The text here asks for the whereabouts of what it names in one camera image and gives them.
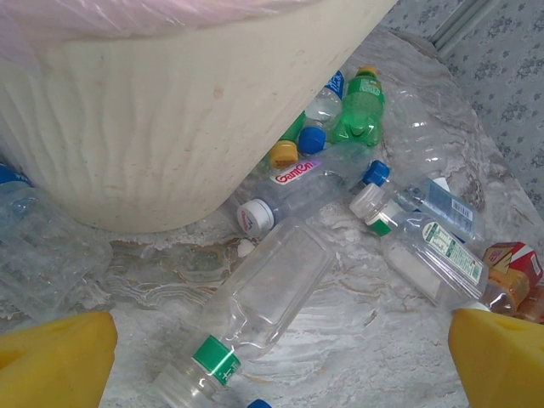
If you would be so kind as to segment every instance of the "white bottle cap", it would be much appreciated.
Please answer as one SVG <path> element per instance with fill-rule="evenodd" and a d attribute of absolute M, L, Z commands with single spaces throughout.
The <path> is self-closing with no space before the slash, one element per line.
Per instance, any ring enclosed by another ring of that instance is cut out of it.
<path fill-rule="evenodd" d="M 358 217 L 366 219 L 378 207 L 385 191 L 375 184 L 368 184 L 349 204 L 349 209 Z"/>
<path fill-rule="evenodd" d="M 483 303 L 476 302 L 476 301 L 465 303 L 458 309 L 483 310 L 484 312 L 490 312 L 491 311 L 490 308 L 485 306 Z"/>
<path fill-rule="evenodd" d="M 238 207 L 238 224 L 246 234 L 258 237 L 274 227 L 274 214 L 263 200 L 250 200 Z"/>

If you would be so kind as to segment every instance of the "bottle label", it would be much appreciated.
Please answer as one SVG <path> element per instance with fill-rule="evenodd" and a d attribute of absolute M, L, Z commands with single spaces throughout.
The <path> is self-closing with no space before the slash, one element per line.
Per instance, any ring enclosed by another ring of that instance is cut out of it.
<path fill-rule="evenodd" d="M 432 222 L 423 228 L 423 239 L 440 255 L 452 262 L 469 280 L 478 285 L 483 270 L 481 263 L 449 232 L 438 223 Z"/>
<path fill-rule="evenodd" d="M 200 364 L 222 385 L 240 368 L 241 363 L 234 351 L 228 349 L 217 338 L 210 335 L 193 354 L 193 360 Z"/>
<path fill-rule="evenodd" d="M 382 84 L 374 78 L 368 77 L 355 77 L 348 84 L 348 95 L 355 94 L 357 92 L 367 92 L 373 94 L 380 99 L 382 105 L 385 105 L 385 97 L 382 92 Z"/>
<path fill-rule="evenodd" d="M 423 205 L 433 213 L 448 220 L 459 230 L 471 235 L 473 230 L 473 210 L 432 180 L 428 180 L 428 196 L 423 199 Z"/>
<path fill-rule="evenodd" d="M 20 181 L 31 185 L 31 181 L 23 176 L 14 172 L 11 168 L 3 163 L 0 163 L 0 184 L 9 183 L 11 181 Z"/>
<path fill-rule="evenodd" d="M 323 161 L 318 159 L 301 160 L 283 172 L 271 176 L 270 179 L 277 184 L 286 185 L 293 180 L 300 179 L 304 174 L 319 167 L 322 163 Z"/>
<path fill-rule="evenodd" d="M 343 75 L 342 72 L 337 71 L 336 74 L 331 78 L 331 80 L 325 85 L 325 88 L 330 89 L 338 98 L 343 97 Z"/>

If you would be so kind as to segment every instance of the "green plastic bottle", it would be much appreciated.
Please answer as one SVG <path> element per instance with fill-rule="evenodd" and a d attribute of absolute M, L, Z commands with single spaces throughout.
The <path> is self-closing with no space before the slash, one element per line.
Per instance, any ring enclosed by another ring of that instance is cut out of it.
<path fill-rule="evenodd" d="M 349 81 L 348 92 L 342 102 L 343 113 L 332 133 L 332 143 L 347 139 L 375 146 L 382 140 L 382 116 L 385 97 L 382 84 L 372 66 L 359 68 Z"/>

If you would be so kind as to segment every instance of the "plastic waste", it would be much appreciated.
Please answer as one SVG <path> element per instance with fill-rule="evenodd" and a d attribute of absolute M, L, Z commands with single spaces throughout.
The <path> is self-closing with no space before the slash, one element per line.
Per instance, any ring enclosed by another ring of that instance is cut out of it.
<path fill-rule="evenodd" d="M 111 246 L 61 212 L 28 179 L 0 165 L 0 295 L 35 320 L 65 314 L 66 295 L 105 271 Z"/>
<path fill-rule="evenodd" d="M 434 217 L 475 252 L 484 249 L 485 221 L 472 206 L 430 178 L 414 179 L 401 185 L 395 183 L 389 174 L 389 167 L 376 160 L 366 172 L 363 182 L 382 187 L 407 212 L 420 211 Z"/>
<path fill-rule="evenodd" d="M 401 184 L 421 176 L 435 181 L 444 176 L 448 165 L 444 140 L 414 91 L 392 94 L 384 121 L 387 133 L 392 135 L 385 143 L 391 156 L 389 164 Z"/>
<path fill-rule="evenodd" d="M 332 143 L 348 139 L 370 146 L 377 145 L 377 129 L 381 127 L 384 106 L 385 97 L 376 69 L 369 65 L 362 66 L 348 83 L 348 91 L 342 102 L 343 112 L 332 133 Z"/>
<path fill-rule="evenodd" d="M 269 151 L 270 166 L 286 168 L 298 162 L 297 137 L 303 128 L 306 115 L 301 113 Z"/>
<path fill-rule="evenodd" d="M 237 218 L 249 236 L 261 236 L 287 217 L 306 219 L 359 183 L 372 159 L 360 143 L 335 144 L 258 182 Z"/>
<path fill-rule="evenodd" d="M 327 132 L 321 122 L 307 119 L 298 137 L 298 149 L 305 155 L 314 155 L 325 149 Z"/>
<path fill-rule="evenodd" d="M 368 184 L 349 208 L 382 237 L 389 266 L 435 305 L 453 310 L 481 298 L 487 267 L 434 218 L 405 212 L 375 184 Z"/>
<path fill-rule="evenodd" d="M 269 404 L 262 399 L 255 399 L 247 408 L 272 408 Z"/>
<path fill-rule="evenodd" d="M 244 360 L 274 347 L 334 259 L 306 223 L 281 222 L 206 303 L 199 329 L 155 380 L 158 393 L 174 408 L 209 406 Z"/>
<path fill-rule="evenodd" d="M 338 71 L 306 107 L 306 117 L 332 130 L 342 113 L 343 74 Z"/>

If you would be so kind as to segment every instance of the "bottle cap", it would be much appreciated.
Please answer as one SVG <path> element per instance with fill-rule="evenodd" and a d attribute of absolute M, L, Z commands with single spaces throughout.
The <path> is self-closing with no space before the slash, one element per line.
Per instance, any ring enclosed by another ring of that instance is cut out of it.
<path fill-rule="evenodd" d="M 326 133 L 323 129 L 305 127 L 298 136 L 298 149 L 307 155 L 313 155 L 325 148 Z"/>
<path fill-rule="evenodd" d="M 276 142 L 269 152 L 270 166 L 286 168 L 298 162 L 297 145 L 289 140 Z"/>
<path fill-rule="evenodd" d="M 0 184 L 9 183 L 11 181 L 20 181 L 22 183 L 31 184 L 31 181 L 23 176 L 14 172 L 11 168 L 3 163 L 0 163 Z"/>
<path fill-rule="evenodd" d="M 349 209 L 358 218 L 365 220 L 380 205 L 385 191 L 375 184 L 368 184 L 349 204 Z"/>
<path fill-rule="evenodd" d="M 375 160 L 368 167 L 368 171 L 363 177 L 363 183 L 365 184 L 375 184 L 381 187 L 388 179 L 391 171 L 387 164 L 383 161 Z"/>
<path fill-rule="evenodd" d="M 274 214 L 263 200 L 255 199 L 242 204 L 236 217 L 238 224 L 251 237 L 260 236 L 274 227 Z"/>
<path fill-rule="evenodd" d="M 361 66 L 357 71 L 357 75 L 360 75 L 363 72 L 370 72 L 371 74 L 374 74 L 375 77 L 377 77 L 377 70 L 372 65 Z"/>
<path fill-rule="evenodd" d="M 262 399 L 255 399 L 250 405 L 247 406 L 247 408 L 272 408 L 272 407 L 268 405 L 266 402 L 264 402 Z"/>

